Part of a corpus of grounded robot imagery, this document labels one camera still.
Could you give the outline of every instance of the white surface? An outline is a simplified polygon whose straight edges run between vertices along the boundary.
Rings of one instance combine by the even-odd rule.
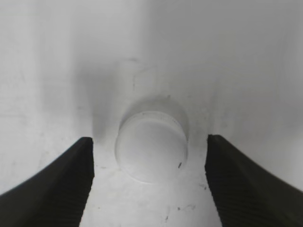
[[[300,0],[1,0],[0,192],[93,136],[82,227],[218,227],[204,190],[208,133],[303,190],[302,9]],[[174,184],[151,187],[119,171],[113,153],[128,108],[160,96],[187,113],[188,162]]]
[[[173,180],[187,160],[185,133],[171,116],[146,111],[130,117],[119,130],[115,157],[119,167],[142,183]]]

